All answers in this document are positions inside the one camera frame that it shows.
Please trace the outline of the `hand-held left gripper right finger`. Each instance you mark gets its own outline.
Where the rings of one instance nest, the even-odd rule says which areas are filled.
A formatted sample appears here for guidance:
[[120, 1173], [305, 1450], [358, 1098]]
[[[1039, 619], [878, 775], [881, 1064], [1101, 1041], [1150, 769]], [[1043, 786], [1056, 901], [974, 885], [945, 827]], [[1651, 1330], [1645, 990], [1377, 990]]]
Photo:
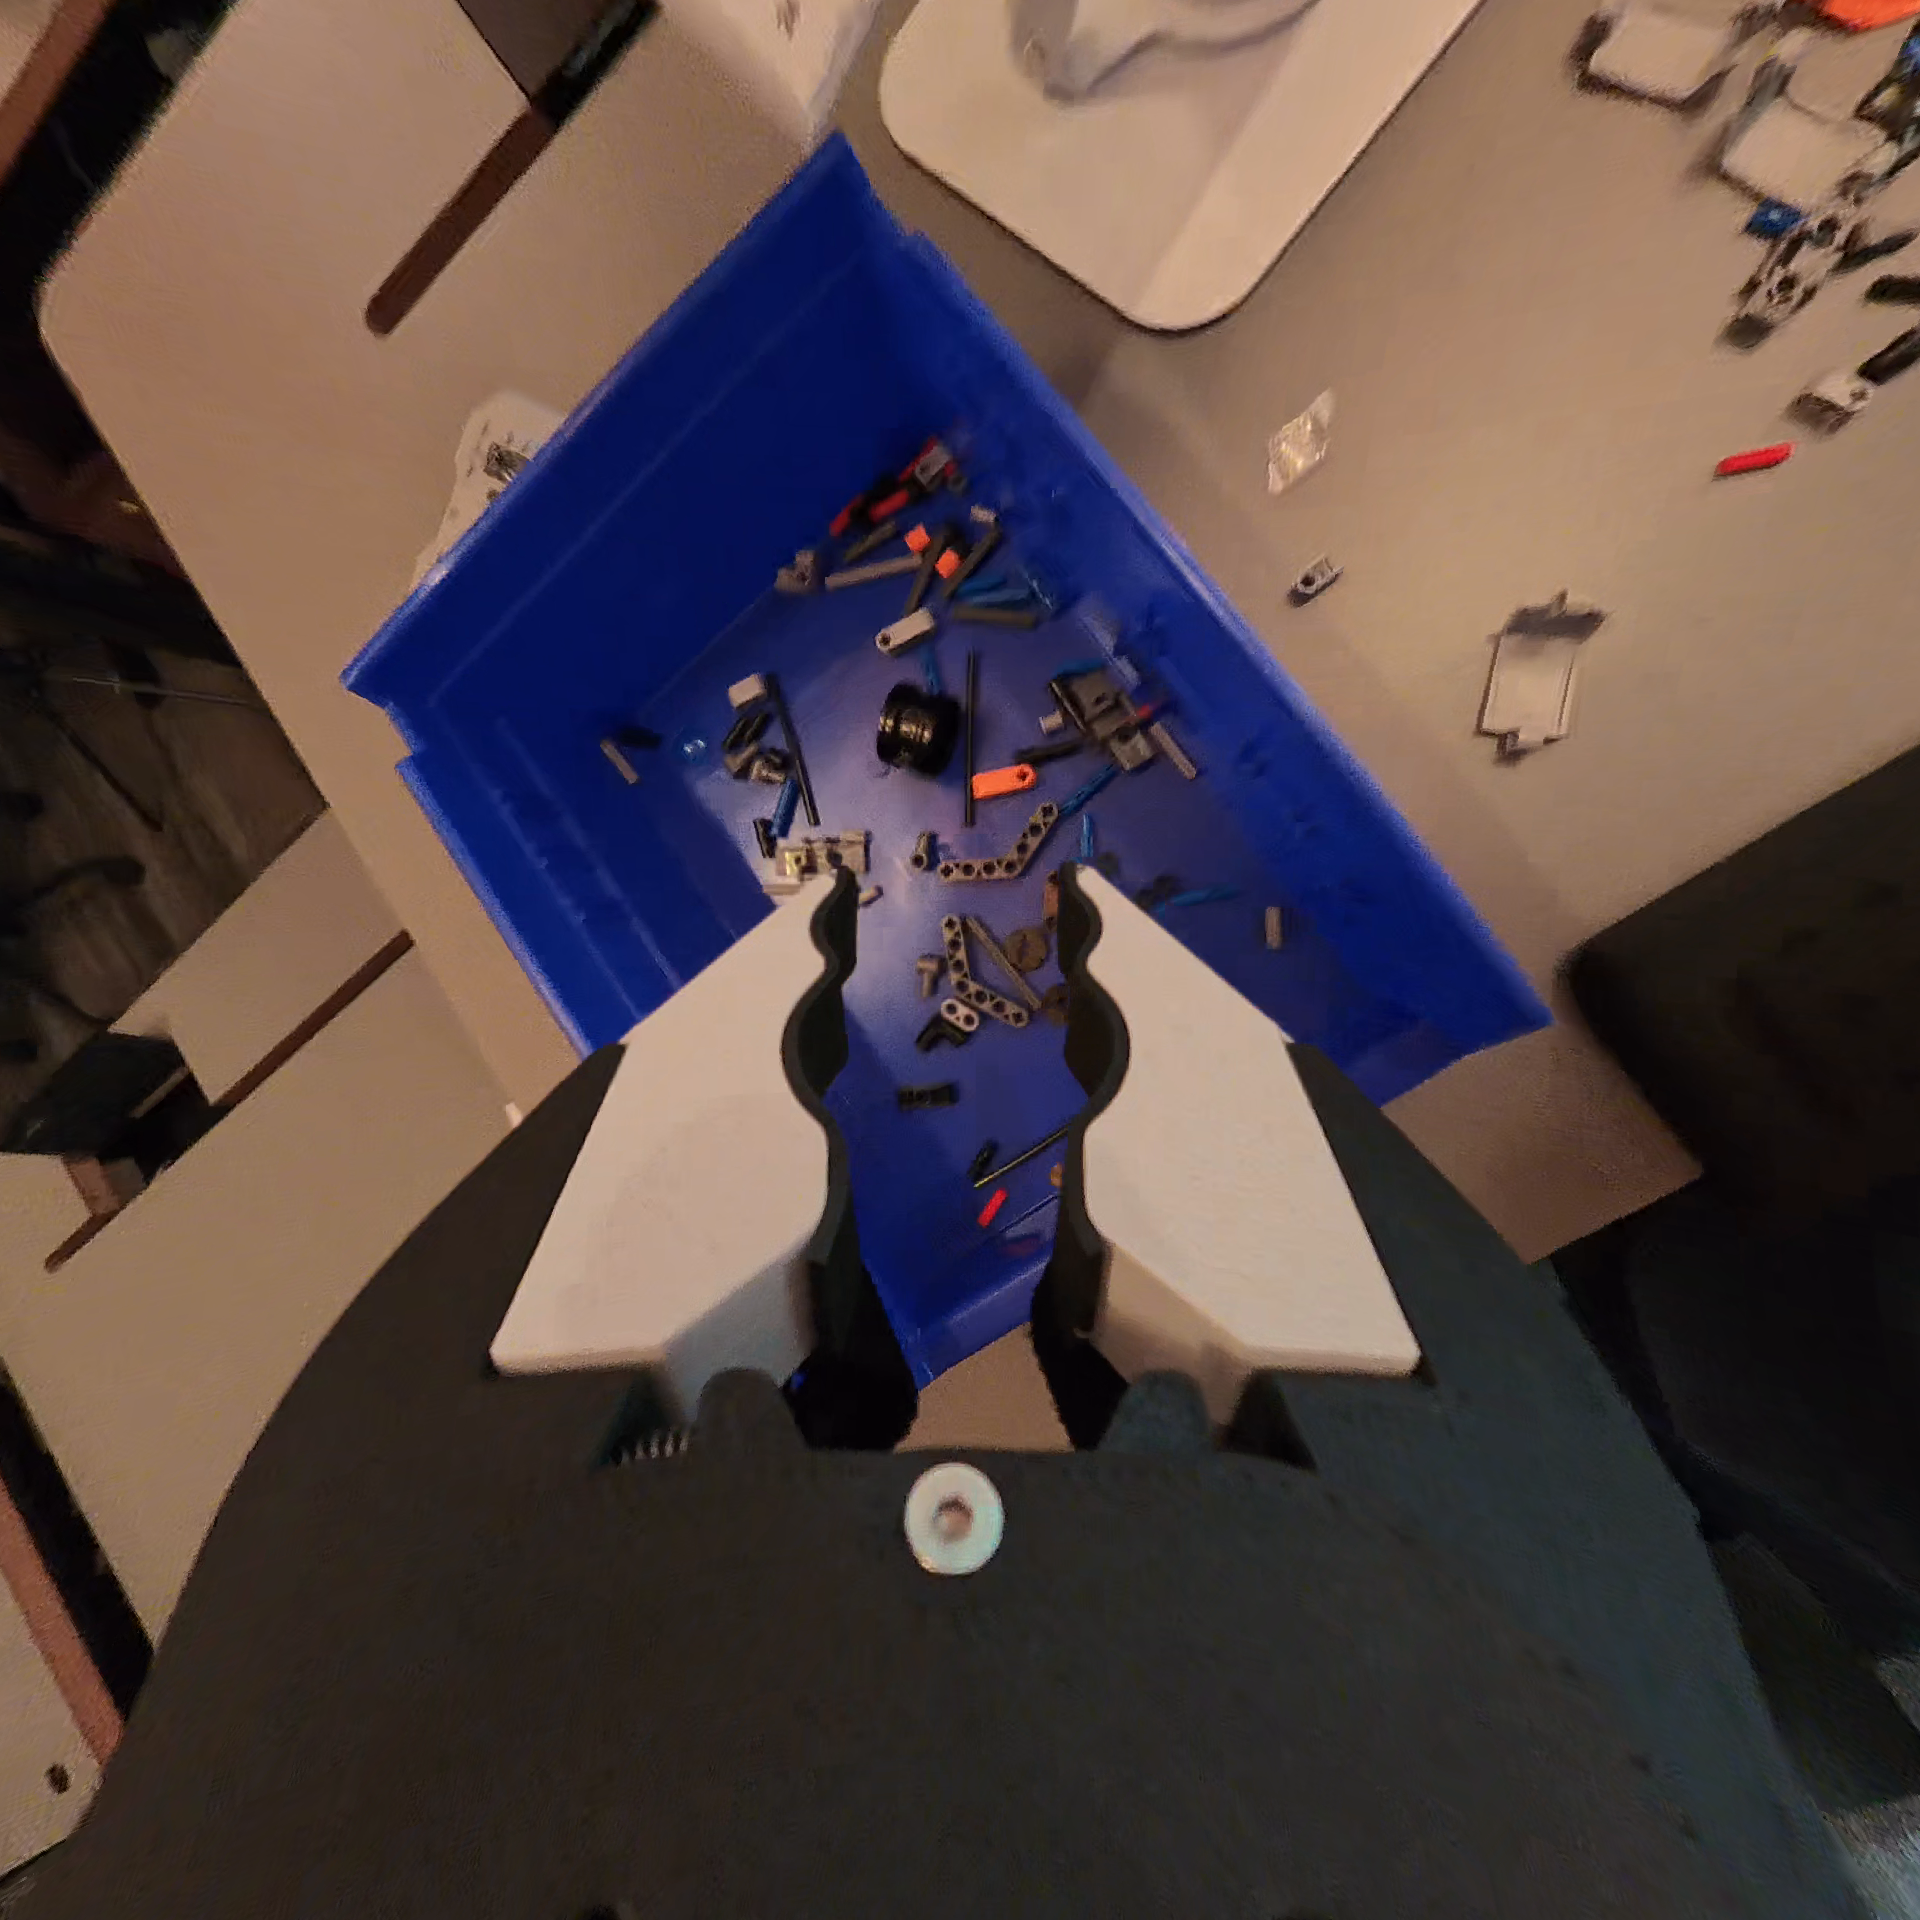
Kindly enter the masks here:
[[1049, 1383], [1103, 1424], [1184, 1377], [1228, 1424], [1263, 1374], [1409, 1382], [1424, 1353], [1287, 1030], [1087, 870], [1061, 880], [1063, 1139]]

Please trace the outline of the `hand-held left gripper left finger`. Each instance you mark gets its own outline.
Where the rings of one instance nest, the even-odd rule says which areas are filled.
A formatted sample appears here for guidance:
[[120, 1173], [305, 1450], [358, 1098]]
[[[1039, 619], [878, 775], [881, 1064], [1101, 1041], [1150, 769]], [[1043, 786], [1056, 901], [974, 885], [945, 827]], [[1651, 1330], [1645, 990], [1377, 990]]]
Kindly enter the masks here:
[[861, 1255], [848, 1144], [851, 873], [805, 880], [639, 1021], [491, 1337], [503, 1377], [643, 1369], [669, 1406], [848, 1353]]

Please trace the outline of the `pile of toy parts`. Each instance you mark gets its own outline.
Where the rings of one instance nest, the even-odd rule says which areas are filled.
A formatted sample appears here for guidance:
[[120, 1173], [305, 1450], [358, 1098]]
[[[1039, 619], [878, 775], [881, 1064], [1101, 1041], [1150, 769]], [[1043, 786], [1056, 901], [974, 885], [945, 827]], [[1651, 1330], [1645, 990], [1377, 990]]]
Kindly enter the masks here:
[[[579, 562], [597, 565], [593, 606], [608, 617], [604, 646], [616, 658], [593, 667], [593, 695], [608, 720], [662, 719], [672, 733], [684, 719], [703, 717], [699, 704], [678, 710], [672, 682], [694, 666], [711, 629], [724, 629], [758, 603], [760, 591], [748, 577], [772, 546], [755, 542], [748, 522], [733, 518], [748, 506], [748, 490], [733, 490], [717, 465], [675, 471], [669, 461], [612, 447], [568, 481], [579, 491], [587, 483], [597, 483], [597, 495], [582, 531], [593, 550], [582, 550]], [[1159, 754], [1163, 738], [1152, 736], [1152, 728], [1172, 723], [1191, 735], [1215, 778], [1219, 806], [1249, 823], [1259, 813], [1249, 801], [1252, 762], [1289, 741], [1296, 719], [1289, 690], [1273, 663], [1256, 658], [1243, 625], [1224, 608], [1212, 608], [1196, 582], [1166, 568], [1141, 529], [1112, 513], [1096, 518], [1095, 529], [1123, 536], [1124, 560], [1147, 562], [1147, 584], [1163, 587], [1163, 606], [1150, 610], [1161, 623], [1124, 634], [1120, 662], [1101, 656], [1095, 635], [1071, 632], [1063, 651], [1084, 673], [1069, 683], [1108, 703], [1107, 729], [1118, 733], [1136, 759]], [[750, 683], [729, 695], [732, 733], [720, 743], [732, 767], [755, 769], [772, 752], [784, 797], [736, 801], [724, 815], [729, 825], [743, 825], [748, 815], [760, 819], [757, 872], [781, 896], [836, 873], [855, 877], [859, 889], [872, 888], [878, 879], [865, 863], [871, 831], [880, 831], [885, 855], [905, 855], [905, 840], [916, 840], [918, 879], [908, 885], [905, 910], [918, 915], [926, 894], [941, 893], [935, 870], [959, 880], [1019, 880], [1049, 840], [1059, 809], [1037, 794], [1039, 773], [1030, 759], [993, 767], [982, 778], [974, 771], [974, 670], [961, 675], [957, 693], [945, 693], [926, 683], [916, 666], [894, 666], [896, 686], [878, 690], [878, 662], [897, 650], [926, 650], [937, 626], [939, 617], [913, 600], [881, 632], [878, 654], [855, 662], [844, 629], [824, 639], [823, 701], [807, 689], [803, 713], [823, 754], [824, 797], [848, 808], [829, 823], [820, 823], [815, 803], [807, 801], [808, 771], [795, 729], [784, 720], [776, 683], [779, 670], [799, 666], [799, 656], [748, 658]], [[743, 879], [692, 872], [691, 849], [667, 834], [667, 827], [687, 827], [691, 841], [711, 840], [691, 819], [692, 797], [664, 797], [660, 808], [655, 827], [635, 825], [620, 845], [622, 903], [633, 920], [622, 967], [633, 1010], [643, 1007], [638, 970], [644, 953], [660, 963], [660, 999], [681, 984], [672, 967], [691, 976], [752, 918]]]

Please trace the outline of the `blue plastic bin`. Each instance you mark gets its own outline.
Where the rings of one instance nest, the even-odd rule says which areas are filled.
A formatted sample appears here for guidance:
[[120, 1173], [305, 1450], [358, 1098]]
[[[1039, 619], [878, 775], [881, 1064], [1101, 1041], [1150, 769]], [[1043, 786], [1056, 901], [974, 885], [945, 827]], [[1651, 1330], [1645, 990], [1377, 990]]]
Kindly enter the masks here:
[[[999, 522], [991, 608], [921, 647], [967, 701], [976, 769], [1039, 741], [1049, 680], [1107, 666], [1196, 769], [1107, 775], [1078, 751], [967, 823], [964, 747], [923, 778], [885, 767], [888, 689], [921, 704], [918, 656], [880, 656], [909, 578], [787, 594], [776, 570], [878, 479], [944, 442], [959, 495], [913, 501], [932, 536]], [[1030, 813], [1084, 803], [1095, 853], [1289, 1035], [1384, 1104], [1477, 1053], [1543, 1031], [1545, 999], [1384, 791], [1344, 747], [1189, 545], [964, 286], [901, 226], [841, 135], [803, 163], [523, 477], [343, 673], [404, 741], [400, 778], [580, 1053], [622, 1041], [774, 901], [757, 822], [776, 790], [724, 765], [729, 690], [776, 682], [820, 813], [795, 834], [863, 832], [848, 984], [851, 1058], [829, 1094], [856, 1235], [923, 1385], [1029, 1307], [1052, 1227], [1047, 1165], [982, 1190], [984, 1144], [1019, 1158], [1077, 1087], [1063, 1031], [984, 1022], [921, 1048], [913, 965], [944, 915], [999, 937], [1043, 910], [1073, 853], [1061, 819], [1019, 880], [941, 885], [909, 855], [1011, 851]]]

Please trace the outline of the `pale grey toy panel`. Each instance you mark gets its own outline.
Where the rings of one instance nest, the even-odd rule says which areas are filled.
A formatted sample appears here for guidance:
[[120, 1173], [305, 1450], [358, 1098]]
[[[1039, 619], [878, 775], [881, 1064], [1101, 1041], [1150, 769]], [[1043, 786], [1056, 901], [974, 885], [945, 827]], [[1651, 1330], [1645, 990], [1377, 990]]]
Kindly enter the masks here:
[[1561, 591], [1515, 608], [1491, 639], [1477, 735], [1501, 762], [1520, 762], [1573, 729], [1576, 670], [1608, 610]]
[[1851, 176], [1878, 176], [1889, 157], [1892, 145], [1875, 125], [1812, 113], [1777, 95], [1734, 115], [1712, 169], [1756, 202], [1807, 208]]
[[1581, 87], [1685, 113], [1721, 86], [1742, 43], [1739, 16], [1614, 3], [1599, 6], [1581, 26], [1571, 66]]

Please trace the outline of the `white toy remote control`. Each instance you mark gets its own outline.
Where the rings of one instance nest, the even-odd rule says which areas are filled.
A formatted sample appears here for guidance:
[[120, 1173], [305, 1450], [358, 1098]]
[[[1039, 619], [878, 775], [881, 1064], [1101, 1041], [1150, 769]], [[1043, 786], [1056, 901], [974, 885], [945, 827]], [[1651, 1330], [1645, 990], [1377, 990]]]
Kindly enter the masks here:
[[419, 578], [443, 562], [515, 477], [557, 434], [563, 421], [559, 410], [517, 391], [496, 391], [468, 414], [452, 456], [448, 504], [421, 555]]

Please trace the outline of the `small clear plastic bag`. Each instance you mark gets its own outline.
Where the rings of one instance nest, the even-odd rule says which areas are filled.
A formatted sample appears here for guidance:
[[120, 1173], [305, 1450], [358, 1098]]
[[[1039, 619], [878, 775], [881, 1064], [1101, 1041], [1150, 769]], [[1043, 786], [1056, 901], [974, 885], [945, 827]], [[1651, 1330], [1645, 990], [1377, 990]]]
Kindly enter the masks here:
[[1284, 421], [1267, 442], [1263, 488], [1268, 497], [1281, 497], [1315, 477], [1328, 457], [1329, 429], [1336, 411], [1336, 395], [1318, 391], [1300, 414]]

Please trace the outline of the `grey wood-edged desk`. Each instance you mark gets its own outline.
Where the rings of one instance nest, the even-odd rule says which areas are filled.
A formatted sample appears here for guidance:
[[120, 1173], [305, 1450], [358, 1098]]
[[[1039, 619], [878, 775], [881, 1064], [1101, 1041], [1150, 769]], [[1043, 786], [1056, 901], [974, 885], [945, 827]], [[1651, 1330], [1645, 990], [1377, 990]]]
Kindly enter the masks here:
[[798, 97], [662, 6], [419, 304], [368, 304], [525, 99], [459, 6], [236, 7], [96, 203], [40, 336], [507, 1098], [575, 1064], [340, 673], [468, 414], [568, 410], [799, 166]]

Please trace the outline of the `white book stand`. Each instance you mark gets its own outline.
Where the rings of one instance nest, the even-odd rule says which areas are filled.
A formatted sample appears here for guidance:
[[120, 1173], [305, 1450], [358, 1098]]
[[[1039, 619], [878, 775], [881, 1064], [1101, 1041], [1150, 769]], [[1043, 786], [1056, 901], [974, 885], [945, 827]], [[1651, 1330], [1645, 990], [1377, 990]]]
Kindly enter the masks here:
[[1152, 333], [1231, 314], [1473, 3], [926, 3], [880, 65], [897, 152]]

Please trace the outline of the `dark grey toy beam assembly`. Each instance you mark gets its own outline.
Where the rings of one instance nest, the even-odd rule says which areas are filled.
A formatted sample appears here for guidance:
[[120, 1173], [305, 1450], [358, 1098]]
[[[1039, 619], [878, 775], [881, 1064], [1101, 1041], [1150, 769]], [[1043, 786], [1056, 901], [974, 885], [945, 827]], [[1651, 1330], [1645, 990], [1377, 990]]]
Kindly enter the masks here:
[[1757, 266], [1736, 286], [1718, 338], [1742, 352], [1756, 350], [1806, 311], [1832, 278], [1912, 246], [1915, 225], [1876, 226], [1878, 200], [1881, 182], [1851, 171], [1797, 214], [1764, 242]]

